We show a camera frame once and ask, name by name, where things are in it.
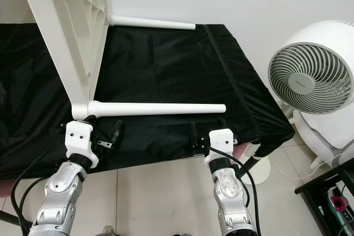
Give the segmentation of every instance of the fan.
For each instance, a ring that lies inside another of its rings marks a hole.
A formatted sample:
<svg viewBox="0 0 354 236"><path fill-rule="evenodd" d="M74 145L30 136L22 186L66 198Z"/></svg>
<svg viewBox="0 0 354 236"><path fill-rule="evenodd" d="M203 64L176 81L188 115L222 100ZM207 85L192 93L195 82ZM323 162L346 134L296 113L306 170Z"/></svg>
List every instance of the fan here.
<svg viewBox="0 0 354 236"><path fill-rule="evenodd" d="M354 157L354 23L327 20L293 35L269 64L283 111L310 149L335 167Z"/></svg>

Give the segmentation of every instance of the black cable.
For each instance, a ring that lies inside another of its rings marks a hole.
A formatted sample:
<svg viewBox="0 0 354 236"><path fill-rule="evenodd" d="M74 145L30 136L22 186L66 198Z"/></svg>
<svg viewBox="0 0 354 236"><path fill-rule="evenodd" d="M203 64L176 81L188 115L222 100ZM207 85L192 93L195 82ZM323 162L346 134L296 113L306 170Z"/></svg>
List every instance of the black cable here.
<svg viewBox="0 0 354 236"><path fill-rule="evenodd" d="M243 189L244 189L245 192L246 192L246 196L247 196L246 207L248 207L248 205L249 205L249 192L248 192L248 189L247 189L247 187L244 185L244 183L243 183L243 181L241 180L241 178L238 179L238 180L241 182L241 184L242 184L242 186L243 186Z"/></svg>
<svg viewBox="0 0 354 236"><path fill-rule="evenodd" d="M354 222L354 219L351 220L351 221L347 221L346 223L344 223L337 236L340 236L340 235L342 234L343 230L344 230L344 227L347 226L348 224L352 223L352 222Z"/></svg>
<svg viewBox="0 0 354 236"><path fill-rule="evenodd" d="M24 236L27 236L29 234L29 227L28 227L28 224L25 220L25 218L23 217L18 205L17 205L17 202L16 202L16 198L15 198L15 192L16 192L16 188L18 186L18 184L20 183L21 179L24 177L24 175L30 171L34 165L40 161L48 152L50 149L52 149L53 145L49 145L49 147L37 158L35 159L18 177L17 179L15 180L15 183L13 184L12 188L11 188L11 203L12 203L12 206L18 216L18 220L19 220L19 224L20 224L20 227L21 227L21 230L22 230L22 234Z"/></svg>
<svg viewBox="0 0 354 236"><path fill-rule="evenodd" d="M101 149L101 153L104 150L105 150L105 153L101 157L98 158L100 162L103 161L106 157L108 157L108 155L112 152L113 149L116 149L120 145L120 143L123 140L122 139L123 132L124 132L123 122L121 120L118 120L116 122L116 125L114 126L113 136L110 139L107 138L107 140L105 140L107 142L111 142L112 146L109 149L107 149L107 148Z"/></svg>
<svg viewBox="0 0 354 236"><path fill-rule="evenodd" d="M239 166L241 168L244 169L244 171L246 172L249 180L251 181L251 184L252 184L252 189L253 189L253 198L254 198L254 212L255 212L255 215L256 215L256 227L257 227L257 233L258 233L258 236L261 236L261 229L259 227L259 213L258 213L258 198L257 198L257 191L256 191L256 185L254 184L254 181L253 181L253 178L252 178L252 175L249 173L249 171L247 170L247 168L238 160L236 159L235 157L231 156L231 155L228 155L227 153L225 152L222 152L222 151L219 151L217 149L214 149L212 147L209 147L210 150L216 152L216 153L219 153L227 158L229 158L230 160L233 160L234 162L236 162L237 164L239 164Z"/></svg>
<svg viewBox="0 0 354 236"><path fill-rule="evenodd" d="M343 186L341 194L343 195L344 189L345 189L346 185Z"/></svg>
<svg viewBox="0 0 354 236"><path fill-rule="evenodd" d="M22 210L23 210L24 201L26 200L26 197L27 197L29 191L30 191L36 184L38 184L38 183L44 181L44 180L47 179L47 178L48 178L48 177L42 177L42 178L40 178L40 179L34 181L34 182L27 188L27 190L25 191L25 193L23 194L23 196L22 196L22 198L21 198L21 202L20 202L20 206L19 206L19 209L20 209L21 213L22 213Z"/></svg>

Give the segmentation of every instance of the black cloth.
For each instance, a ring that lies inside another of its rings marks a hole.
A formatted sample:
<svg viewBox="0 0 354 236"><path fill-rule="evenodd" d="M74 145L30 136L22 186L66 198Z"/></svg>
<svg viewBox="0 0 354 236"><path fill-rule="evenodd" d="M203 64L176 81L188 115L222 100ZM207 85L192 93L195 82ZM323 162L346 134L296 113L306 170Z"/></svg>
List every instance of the black cloth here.
<svg viewBox="0 0 354 236"><path fill-rule="evenodd" d="M260 143L266 156L294 135L239 44L223 25L195 30L109 27L95 99L101 102L223 103L223 114L102 117L107 138L117 120L125 131L117 150L92 170L105 171L186 158L189 141L217 128L222 117L239 143ZM71 105L36 24L0 24L0 179L17 177L48 145L28 174L52 174L65 160L60 124Z"/></svg>

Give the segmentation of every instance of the tile floor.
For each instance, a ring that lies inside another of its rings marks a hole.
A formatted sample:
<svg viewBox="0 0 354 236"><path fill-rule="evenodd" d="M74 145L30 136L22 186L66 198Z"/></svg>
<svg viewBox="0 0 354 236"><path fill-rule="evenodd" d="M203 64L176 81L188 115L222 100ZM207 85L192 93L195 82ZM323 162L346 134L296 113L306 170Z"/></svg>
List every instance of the tile floor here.
<svg viewBox="0 0 354 236"><path fill-rule="evenodd" d="M294 178L311 173L313 158L298 135L269 156L284 175ZM284 232L287 236L321 236L294 190L328 169L324 165L301 181L285 178L272 166L269 179L257 185L263 236L283 236ZM18 197L31 182L20 183ZM34 219L42 200L43 183L28 195L24 206L28 220ZM14 214L9 198L0 198L0 208ZM253 200L249 211L254 220ZM161 162L89 175L77 203L71 236L94 236L105 225L117 228L121 236L216 236L221 235L216 215L213 184L203 158ZM19 227L0 222L0 235L21 233Z"/></svg>

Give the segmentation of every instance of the fan logo text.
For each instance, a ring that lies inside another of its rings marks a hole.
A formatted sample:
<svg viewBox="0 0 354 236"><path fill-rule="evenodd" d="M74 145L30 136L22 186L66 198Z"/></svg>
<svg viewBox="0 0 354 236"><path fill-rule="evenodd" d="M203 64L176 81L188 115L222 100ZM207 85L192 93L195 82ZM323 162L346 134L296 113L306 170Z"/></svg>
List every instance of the fan logo text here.
<svg viewBox="0 0 354 236"><path fill-rule="evenodd" d="M295 83L299 84L301 87L305 88L304 85L302 85L299 81L295 80Z"/></svg>

